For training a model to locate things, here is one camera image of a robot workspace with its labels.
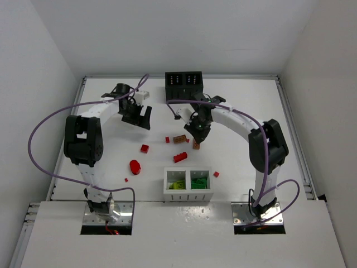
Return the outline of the red oval lego piece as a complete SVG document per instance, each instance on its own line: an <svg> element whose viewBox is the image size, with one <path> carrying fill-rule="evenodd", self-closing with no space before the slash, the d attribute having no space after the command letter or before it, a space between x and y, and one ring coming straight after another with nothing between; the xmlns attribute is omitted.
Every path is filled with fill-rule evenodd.
<svg viewBox="0 0 357 268"><path fill-rule="evenodd" d="M131 160L129 162L129 168L133 175L139 175L141 172L141 165L137 160Z"/></svg>

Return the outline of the dark green lego brick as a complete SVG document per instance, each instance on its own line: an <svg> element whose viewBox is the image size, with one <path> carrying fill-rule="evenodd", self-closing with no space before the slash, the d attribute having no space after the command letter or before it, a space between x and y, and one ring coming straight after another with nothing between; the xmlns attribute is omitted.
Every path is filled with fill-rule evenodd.
<svg viewBox="0 0 357 268"><path fill-rule="evenodd" d="M192 189L207 189L208 183L207 178L193 178L191 179L191 188Z"/></svg>

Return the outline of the lime lego brick top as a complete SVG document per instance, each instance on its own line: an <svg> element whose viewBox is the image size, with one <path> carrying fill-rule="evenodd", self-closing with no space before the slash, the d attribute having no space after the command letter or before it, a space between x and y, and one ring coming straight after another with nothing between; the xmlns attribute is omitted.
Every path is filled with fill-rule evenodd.
<svg viewBox="0 0 357 268"><path fill-rule="evenodd" d="M170 186L170 189L173 189L173 190L185 190L186 189L185 181L181 180L181 181L174 182Z"/></svg>

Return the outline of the lime lego brick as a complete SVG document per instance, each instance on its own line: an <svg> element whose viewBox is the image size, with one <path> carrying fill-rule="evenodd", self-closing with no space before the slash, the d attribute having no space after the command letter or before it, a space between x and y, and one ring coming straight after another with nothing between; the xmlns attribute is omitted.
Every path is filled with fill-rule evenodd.
<svg viewBox="0 0 357 268"><path fill-rule="evenodd" d="M177 189L185 189L185 181L178 181L176 183L176 188Z"/></svg>
<svg viewBox="0 0 357 268"><path fill-rule="evenodd" d="M170 186L170 189L173 189L173 190L185 190L186 189L185 181L181 180L181 181L174 182Z"/></svg>

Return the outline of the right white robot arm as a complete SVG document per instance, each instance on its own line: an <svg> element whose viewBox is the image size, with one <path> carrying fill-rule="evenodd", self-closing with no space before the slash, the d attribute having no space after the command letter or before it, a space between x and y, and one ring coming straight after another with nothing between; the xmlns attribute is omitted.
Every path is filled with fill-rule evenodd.
<svg viewBox="0 0 357 268"><path fill-rule="evenodd" d="M260 218L272 208L277 197L277 174L289 154L286 140L275 119L259 121L240 112L220 96L205 98L198 93L189 101L193 110L180 108L175 117L185 122L186 129L196 143L202 143L211 130L212 123L221 124L244 138L249 147L250 163L255 168L253 195L249 198L250 211Z"/></svg>

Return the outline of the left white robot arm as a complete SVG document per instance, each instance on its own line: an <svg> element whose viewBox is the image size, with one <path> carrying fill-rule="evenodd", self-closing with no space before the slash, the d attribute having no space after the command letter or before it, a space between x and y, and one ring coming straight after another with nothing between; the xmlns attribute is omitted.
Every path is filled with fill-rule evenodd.
<svg viewBox="0 0 357 268"><path fill-rule="evenodd" d="M65 123L64 155L78 168L82 179L88 184L84 190L92 213L111 216L114 210L112 191L105 191L103 176L99 174L99 160L104 145L102 126L114 115L120 114L122 121L146 130L150 129L152 107L144 106L149 92L137 91L118 83L110 92L101 96L100 103L76 116L68 116Z"/></svg>

